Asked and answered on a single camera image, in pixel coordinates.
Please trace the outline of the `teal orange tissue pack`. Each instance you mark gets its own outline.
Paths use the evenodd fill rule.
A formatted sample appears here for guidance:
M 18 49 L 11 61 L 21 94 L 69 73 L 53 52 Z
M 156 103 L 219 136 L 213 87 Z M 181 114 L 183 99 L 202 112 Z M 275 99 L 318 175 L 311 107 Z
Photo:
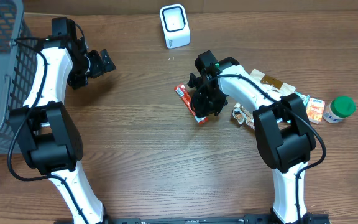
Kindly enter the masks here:
M 309 95 L 304 95 L 304 94 L 302 94 L 300 92 L 297 92 L 297 91 L 295 92 L 295 94 L 297 94 L 302 99 L 304 107 L 306 108 L 307 104 L 308 104 L 308 102 L 310 100 L 310 96 Z

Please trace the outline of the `red snack stick packet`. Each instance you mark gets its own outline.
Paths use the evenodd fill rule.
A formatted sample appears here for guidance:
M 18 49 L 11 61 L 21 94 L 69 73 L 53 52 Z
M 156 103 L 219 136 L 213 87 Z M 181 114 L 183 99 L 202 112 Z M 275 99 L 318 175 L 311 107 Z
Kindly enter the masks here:
M 186 105 L 186 107 L 188 108 L 190 113 L 193 115 L 193 117 L 195 118 L 195 120 L 198 124 L 204 124 L 208 121 L 207 117 L 198 117 L 196 115 L 196 113 L 191 109 L 191 106 L 190 106 L 191 96 L 187 92 L 184 84 L 181 83 L 181 84 L 177 85 L 174 88 L 174 90 L 179 95 L 181 100 L 184 102 L 184 104 Z

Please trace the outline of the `beige dog bone treat bag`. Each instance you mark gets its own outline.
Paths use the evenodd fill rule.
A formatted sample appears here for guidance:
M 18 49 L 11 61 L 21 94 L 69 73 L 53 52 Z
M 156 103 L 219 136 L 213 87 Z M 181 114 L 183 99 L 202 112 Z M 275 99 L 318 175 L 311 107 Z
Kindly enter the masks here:
M 266 75 L 256 69 L 253 69 L 250 76 L 259 81 L 263 86 L 268 89 L 268 92 L 277 92 L 283 96 L 291 95 L 295 92 L 296 88 L 292 85 L 289 85 L 281 80 Z M 248 125 L 251 129 L 254 128 L 253 115 L 246 110 L 240 103 L 236 103 L 232 110 L 232 117 L 238 122 L 239 126 L 243 124 Z

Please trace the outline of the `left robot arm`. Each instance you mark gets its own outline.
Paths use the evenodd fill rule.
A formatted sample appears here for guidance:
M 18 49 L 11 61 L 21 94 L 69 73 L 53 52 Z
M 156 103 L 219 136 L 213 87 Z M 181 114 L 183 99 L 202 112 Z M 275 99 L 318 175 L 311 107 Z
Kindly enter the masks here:
M 18 145 L 26 164 L 38 177 L 22 177 L 7 159 L 9 172 L 18 180 L 49 180 L 56 186 L 73 216 L 72 223 L 111 223 L 85 175 L 81 159 L 83 143 L 64 106 L 68 86 L 84 87 L 90 78 L 115 70 L 107 50 L 89 51 L 81 27 L 67 17 L 52 19 L 52 33 L 35 38 L 29 47 L 36 54 L 37 70 L 29 96 L 21 108 L 9 113 L 14 132 L 11 146 Z

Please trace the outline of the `small green lidded jar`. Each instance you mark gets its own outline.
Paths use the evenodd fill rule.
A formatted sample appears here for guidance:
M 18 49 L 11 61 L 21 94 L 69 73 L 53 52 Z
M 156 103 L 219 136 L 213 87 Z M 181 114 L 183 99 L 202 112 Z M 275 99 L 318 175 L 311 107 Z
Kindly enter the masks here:
M 332 124 L 339 123 L 350 117 L 356 110 L 354 100 L 349 96 L 338 96 L 328 103 L 324 109 L 323 118 Z

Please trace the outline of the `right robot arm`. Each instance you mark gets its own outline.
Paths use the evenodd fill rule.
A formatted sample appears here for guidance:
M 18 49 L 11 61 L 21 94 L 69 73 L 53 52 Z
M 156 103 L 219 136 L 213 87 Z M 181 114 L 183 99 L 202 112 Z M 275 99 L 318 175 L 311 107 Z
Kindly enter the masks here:
M 304 203 L 304 170 L 316 147 L 303 100 L 295 93 L 282 96 L 247 74 L 232 57 L 217 60 L 211 51 L 195 60 L 200 76 L 190 74 L 195 88 L 190 108 L 198 117 L 218 115 L 228 96 L 252 115 L 257 149 L 273 170 L 275 200 L 265 223 L 315 223 Z

